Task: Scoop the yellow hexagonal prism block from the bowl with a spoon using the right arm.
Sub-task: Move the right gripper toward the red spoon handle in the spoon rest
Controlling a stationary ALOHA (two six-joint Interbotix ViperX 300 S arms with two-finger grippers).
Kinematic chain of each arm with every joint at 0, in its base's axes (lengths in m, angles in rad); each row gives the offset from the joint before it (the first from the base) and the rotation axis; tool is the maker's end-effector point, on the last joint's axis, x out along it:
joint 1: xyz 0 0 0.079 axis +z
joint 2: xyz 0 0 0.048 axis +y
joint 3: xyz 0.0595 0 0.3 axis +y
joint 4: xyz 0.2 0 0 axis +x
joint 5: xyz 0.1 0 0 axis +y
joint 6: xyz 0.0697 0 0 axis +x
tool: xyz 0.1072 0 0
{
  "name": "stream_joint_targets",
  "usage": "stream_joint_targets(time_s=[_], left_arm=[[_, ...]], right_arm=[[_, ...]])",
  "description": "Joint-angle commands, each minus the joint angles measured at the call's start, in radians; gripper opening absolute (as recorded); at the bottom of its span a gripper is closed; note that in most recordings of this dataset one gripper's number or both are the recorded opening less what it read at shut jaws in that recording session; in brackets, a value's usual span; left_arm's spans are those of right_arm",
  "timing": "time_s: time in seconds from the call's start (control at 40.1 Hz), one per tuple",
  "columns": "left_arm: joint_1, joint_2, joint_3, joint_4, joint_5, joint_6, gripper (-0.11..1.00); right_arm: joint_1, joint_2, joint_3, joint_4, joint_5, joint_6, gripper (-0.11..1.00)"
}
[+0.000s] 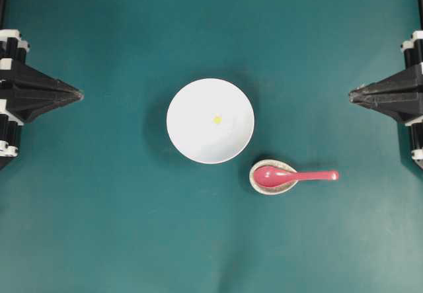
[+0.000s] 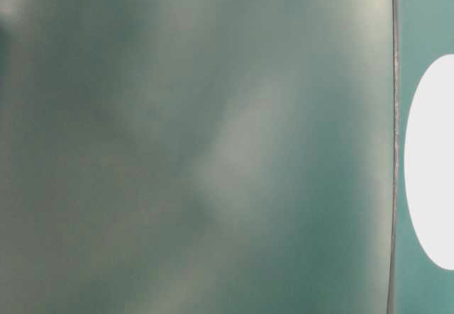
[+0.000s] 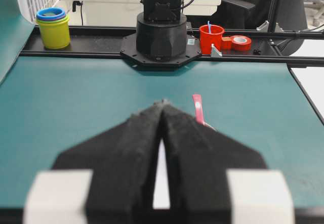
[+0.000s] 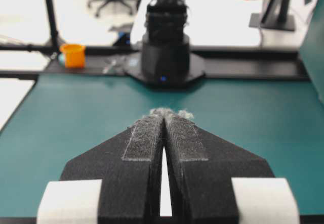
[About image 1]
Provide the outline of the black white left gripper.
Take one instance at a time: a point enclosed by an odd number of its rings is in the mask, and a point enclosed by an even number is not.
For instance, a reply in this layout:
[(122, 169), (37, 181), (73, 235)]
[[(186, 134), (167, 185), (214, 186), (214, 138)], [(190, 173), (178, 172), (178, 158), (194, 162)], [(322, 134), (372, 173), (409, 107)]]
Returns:
[[(18, 30), (1, 31), (1, 168), (19, 155), (22, 127), (51, 110), (83, 100), (82, 92), (24, 64), (28, 42)], [(24, 99), (23, 87), (73, 93), (76, 97)]]

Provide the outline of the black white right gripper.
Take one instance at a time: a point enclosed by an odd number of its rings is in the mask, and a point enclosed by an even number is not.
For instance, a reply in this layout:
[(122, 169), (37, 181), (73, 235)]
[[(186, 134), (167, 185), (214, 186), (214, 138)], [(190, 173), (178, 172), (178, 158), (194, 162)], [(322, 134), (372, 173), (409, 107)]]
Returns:
[(422, 31), (414, 31), (401, 44), (406, 69), (381, 81), (349, 92), (350, 102), (405, 124), (411, 158), (422, 169), (422, 96), (365, 96), (422, 91)]

